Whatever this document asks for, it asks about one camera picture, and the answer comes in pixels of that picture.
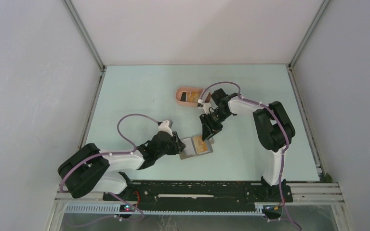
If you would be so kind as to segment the beige leather card holder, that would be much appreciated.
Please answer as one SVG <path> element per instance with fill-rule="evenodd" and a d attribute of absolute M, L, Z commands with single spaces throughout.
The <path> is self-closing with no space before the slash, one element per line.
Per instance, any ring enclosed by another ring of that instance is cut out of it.
<path fill-rule="evenodd" d="M 181 160 L 213 152 L 214 139 L 204 141 L 202 135 L 185 138 L 181 142 L 185 145 L 185 148 L 179 154 Z"/>

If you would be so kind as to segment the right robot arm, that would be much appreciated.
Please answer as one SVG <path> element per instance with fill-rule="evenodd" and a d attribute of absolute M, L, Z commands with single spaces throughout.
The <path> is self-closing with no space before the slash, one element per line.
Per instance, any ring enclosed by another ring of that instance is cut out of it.
<path fill-rule="evenodd" d="M 267 183 L 261 187 L 261 195 L 267 201 L 274 201 L 280 195 L 277 186 L 283 181 L 285 153 L 295 136 L 295 128 L 279 101 L 270 104 L 255 102 L 240 95 L 226 94 L 218 89 L 211 94 L 216 108 L 200 97 L 198 106 L 204 113 L 200 115 L 202 139 L 209 140 L 223 129 L 222 123 L 230 116 L 245 113 L 253 117 L 260 144 L 271 153 L 269 164 L 263 174 Z"/>

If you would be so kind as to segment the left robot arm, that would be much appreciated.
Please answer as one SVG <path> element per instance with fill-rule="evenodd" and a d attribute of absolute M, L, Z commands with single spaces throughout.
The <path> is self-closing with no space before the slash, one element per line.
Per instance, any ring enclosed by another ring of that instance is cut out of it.
<path fill-rule="evenodd" d="M 102 152 L 94 143 L 86 144 L 58 168 L 59 190 L 74 199 L 91 192 L 105 192 L 125 201 L 133 194 L 125 170 L 146 169 L 161 157 L 180 154 L 185 148 L 176 132 L 165 131 L 159 131 L 133 152 Z"/>

